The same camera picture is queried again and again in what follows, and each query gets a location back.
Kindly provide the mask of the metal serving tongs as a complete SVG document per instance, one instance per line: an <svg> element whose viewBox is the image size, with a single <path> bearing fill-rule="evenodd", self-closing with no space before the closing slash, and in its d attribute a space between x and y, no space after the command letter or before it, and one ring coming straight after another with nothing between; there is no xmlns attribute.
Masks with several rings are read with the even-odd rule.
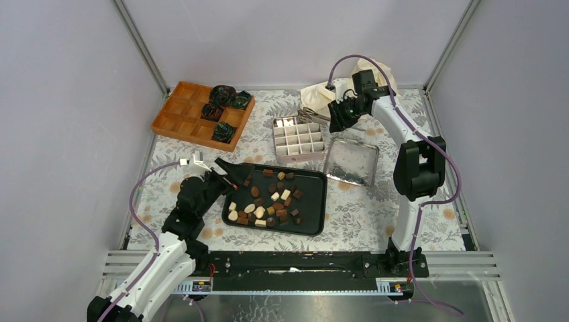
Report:
<svg viewBox="0 0 569 322"><path fill-rule="evenodd" d="M297 118L305 123L318 123L321 125L329 125L331 119L322 114L318 114L316 111L308 108L302 107L297 111Z"/></svg>

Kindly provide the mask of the pink grid box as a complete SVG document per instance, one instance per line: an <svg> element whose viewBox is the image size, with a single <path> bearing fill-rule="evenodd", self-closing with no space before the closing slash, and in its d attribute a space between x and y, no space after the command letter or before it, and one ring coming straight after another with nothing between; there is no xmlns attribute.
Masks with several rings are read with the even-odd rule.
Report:
<svg viewBox="0 0 569 322"><path fill-rule="evenodd" d="M297 116L277 117L272 121L272 134L279 164L324 159L325 141L319 123Z"/></svg>

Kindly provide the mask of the black plastic tray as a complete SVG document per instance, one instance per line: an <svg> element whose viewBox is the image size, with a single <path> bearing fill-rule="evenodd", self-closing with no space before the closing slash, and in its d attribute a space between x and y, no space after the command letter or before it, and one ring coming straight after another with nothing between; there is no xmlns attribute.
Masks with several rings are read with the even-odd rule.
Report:
<svg viewBox="0 0 569 322"><path fill-rule="evenodd" d="M260 195L254 198L251 188ZM280 198L288 189L287 200ZM324 228L327 199L327 177L314 170L255 164L244 186L226 197L221 218L240 228L277 231L295 235L316 236ZM252 213L244 208L255 204Z"/></svg>

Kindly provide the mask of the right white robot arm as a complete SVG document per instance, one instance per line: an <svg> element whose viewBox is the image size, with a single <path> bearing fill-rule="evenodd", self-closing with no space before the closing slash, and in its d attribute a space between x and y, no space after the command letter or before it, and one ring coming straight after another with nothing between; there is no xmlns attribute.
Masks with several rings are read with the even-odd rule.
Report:
<svg viewBox="0 0 569 322"><path fill-rule="evenodd" d="M355 125L363 115L379 120L399 147L393 182L400 195L399 214L386 249L385 268L393 276L402 276L421 250L422 205L436 195L446 175L446 143L440 136L424 134L403 111L390 85L380 86L371 69L352 77L353 95L342 80L329 80L325 88L335 93L329 103L329 129L339 132Z"/></svg>

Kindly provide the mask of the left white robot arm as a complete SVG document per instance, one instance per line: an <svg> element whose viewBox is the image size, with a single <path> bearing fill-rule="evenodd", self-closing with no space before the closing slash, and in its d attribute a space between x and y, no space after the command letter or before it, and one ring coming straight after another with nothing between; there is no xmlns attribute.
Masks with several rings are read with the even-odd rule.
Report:
<svg viewBox="0 0 569 322"><path fill-rule="evenodd" d="M196 160L172 163L191 167L194 176L180 183L176 205L160 233L148 230L154 247L115 290L93 298L87 321L151 321L176 286L206 271L209 248L197 239L205 226L203 217L220 196L243 187L254 169L252 164L232 164L221 158L215 163L222 173Z"/></svg>

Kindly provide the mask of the white oval chocolate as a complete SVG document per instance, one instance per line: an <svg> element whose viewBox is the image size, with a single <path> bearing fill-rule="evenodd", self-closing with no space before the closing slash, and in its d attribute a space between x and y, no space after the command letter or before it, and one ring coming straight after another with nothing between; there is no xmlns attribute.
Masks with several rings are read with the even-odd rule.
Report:
<svg viewBox="0 0 569 322"><path fill-rule="evenodd" d="M245 213L252 213L255 211L255 209L256 209L255 204L251 203L244 208L244 212Z"/></svg>

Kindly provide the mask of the white chocolate piece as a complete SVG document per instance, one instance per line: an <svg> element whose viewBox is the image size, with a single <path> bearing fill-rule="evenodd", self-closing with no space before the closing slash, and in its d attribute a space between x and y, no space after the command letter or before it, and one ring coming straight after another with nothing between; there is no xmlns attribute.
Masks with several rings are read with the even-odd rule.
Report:
<svg viewBox="0 0 569 322"><path fill-rule="evenodd" d="M282 192L280 198L285 201L285 200L287 200L287 199L289 198L290 194L291 194L290 190L285 189L285 190Z"/></svg>

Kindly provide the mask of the cream cloth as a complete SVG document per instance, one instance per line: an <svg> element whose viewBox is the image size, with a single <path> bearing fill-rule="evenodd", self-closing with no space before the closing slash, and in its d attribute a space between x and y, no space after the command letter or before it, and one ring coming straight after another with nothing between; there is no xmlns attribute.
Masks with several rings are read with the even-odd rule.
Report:
<svg viewBox="0 0 569 322"><path fill-rule="evenodd" d="M391 73L391 68L381 62L378 62L375 59L372 59L374 63L379 65L382 70L387 75L390 84L395 92L395 95L398 93L397 83L395 81L394 76ZM387 82L385 81L383 75L379 72L377 67L373 65L371 62L364 58L359 58L356 61L356 65L351 71L351 75L355 74L356 72L360 72L362 70L371 69L374 74L374 79L381 86L387 86ZM318 83L316 85L311 85L301 89L301 106L307 107L312 111L316 112L319 115L324 117L330 117L329 109L327 105L332 101L335 101L336 94L333 91L329 91L325 88L327 81L325 80L322 83Z"/></svg>

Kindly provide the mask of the dark paper cup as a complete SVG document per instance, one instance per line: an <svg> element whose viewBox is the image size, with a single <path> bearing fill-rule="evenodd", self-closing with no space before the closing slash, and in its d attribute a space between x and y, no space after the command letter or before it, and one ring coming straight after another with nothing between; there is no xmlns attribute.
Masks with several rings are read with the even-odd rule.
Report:
<svg viewBox="0 0 569 322"><path fill-rule="evenodd" d="M226 122L219 122L214 127L211 139L216 142L229 144L236 132L236 128Z"/></svg>
<svg viewBox="0 0 569 322"><path fill-rule="evenodd" d="M234 87L217 85L210 90L209 103L218 107L227 107L236 95L237 91Z"/></svg>
<svg viewBox="0 0 569 322"><path fill-rule="evenodd" d="M240 91L236 93L229 101L229 107L238 110L246 110L250 101L252 100L252 95L247 91Z"/></svg>
<svg viewBox="0 0 569 322"><path fill-rule="evenodd" d="M213 103L206 103L204 104L201 110L201 119L218 122L221 119L221 116L224 111L225 111L224 107L221 107Z"/></svg>

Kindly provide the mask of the floral table mat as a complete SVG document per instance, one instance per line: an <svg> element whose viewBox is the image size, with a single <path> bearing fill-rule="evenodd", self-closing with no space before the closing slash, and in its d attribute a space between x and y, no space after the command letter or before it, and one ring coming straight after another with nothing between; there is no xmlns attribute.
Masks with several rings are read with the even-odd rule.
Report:
<svg viewBox="0 0 569 322"><path fill-rule="evenodd" d="M256 104L233 152L203 148L212 165L220 157L232 163L276 164L272 143L272 121L294 115L301 105L298 91L255 91ZM379 157L372 187L354 186L329 180L323 231L314 237L260 231L223 222L224 200L218 199L205 215L199 239L211 250L233 251L383 251L397 228L399 194L393 185L393 168L398 147L376 120L364 117L356 126L362 139L378 146ZM190 157L199 147L166 137L155 143L151 166L158 172L142 189L138 205L139 221L133 223L128 250L149 250L154 246L152 231L160 231L172 211L182 179L192 175L189 167L173 167L172 162Z"/></svg>

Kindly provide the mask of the silver metal tray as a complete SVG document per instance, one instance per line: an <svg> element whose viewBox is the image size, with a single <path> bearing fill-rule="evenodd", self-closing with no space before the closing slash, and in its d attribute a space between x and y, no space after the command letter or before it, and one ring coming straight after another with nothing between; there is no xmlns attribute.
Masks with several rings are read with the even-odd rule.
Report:
<svg viewBox="0 0 569 322"><path fill-rule="evenodd" d="M334 138L323 173L331 179L357 186L374 185L379 148L351 139Z"/></svg>

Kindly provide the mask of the orange compartment box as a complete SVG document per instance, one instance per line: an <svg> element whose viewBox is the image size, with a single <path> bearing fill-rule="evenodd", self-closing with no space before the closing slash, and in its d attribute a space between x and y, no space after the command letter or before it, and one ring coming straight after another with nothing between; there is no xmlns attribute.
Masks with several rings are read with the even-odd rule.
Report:
<svg viewBox="0 0 569 322"><path fill-rule="evenodd" d="M221 113L219 121L235 129L231 140L223 143L213 139L217 122L202 117L203 106L209 102L212 89L205 85L180 81L154 118L152 131L160 136L233 152L252 114L255 98L250 99L245 109L227 107Z"/></svg>

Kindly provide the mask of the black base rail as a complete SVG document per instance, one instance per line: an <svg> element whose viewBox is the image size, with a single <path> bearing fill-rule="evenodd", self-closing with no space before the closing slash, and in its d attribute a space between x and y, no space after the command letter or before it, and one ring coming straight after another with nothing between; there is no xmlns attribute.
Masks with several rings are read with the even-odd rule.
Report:
<svg viewBox="0 0 569 322"><path fill-rule="evenodd" d="M377 281L427 278L423 254L412 260L371 252L222 252L192 274L227 292L378 291Z"/></svg>

